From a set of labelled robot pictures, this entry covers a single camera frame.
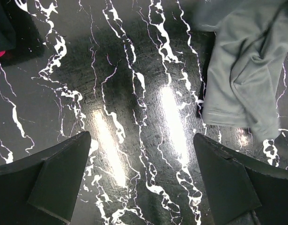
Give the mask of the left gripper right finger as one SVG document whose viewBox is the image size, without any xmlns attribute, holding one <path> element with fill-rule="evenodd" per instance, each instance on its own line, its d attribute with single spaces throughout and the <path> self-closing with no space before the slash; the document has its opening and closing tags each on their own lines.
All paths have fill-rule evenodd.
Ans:
<svg viewBox="0 0 288 225">
<path fill-rule="evenodd" d="M 200 133 L 193 145 L 216 225 L 288 225 L 288 170 Z"/>
</svg>

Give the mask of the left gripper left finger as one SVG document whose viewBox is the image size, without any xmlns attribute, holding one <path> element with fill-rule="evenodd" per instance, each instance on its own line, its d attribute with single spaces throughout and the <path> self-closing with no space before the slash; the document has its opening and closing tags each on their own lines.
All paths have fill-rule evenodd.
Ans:
<svg viewBox="0 0 288 225">
<path fill-rule="evenodd" d="M 87 163 L 91 135 L 79 134 L 0 165 L 0 225 L 67 225 Z"/>
</svg>

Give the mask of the grey t shirt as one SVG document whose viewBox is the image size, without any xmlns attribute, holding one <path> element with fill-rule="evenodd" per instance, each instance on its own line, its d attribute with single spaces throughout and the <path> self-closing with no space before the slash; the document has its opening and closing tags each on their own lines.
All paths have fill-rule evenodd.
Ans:
<svg viewBox="0 0 288 225">
<path fill-rule="evenodd" d="M 276 91 L 288 53 L 288 0 L 200 0 L 198 29 L 216 33 L 202 119 L 279 136 Z"/>
</svg>

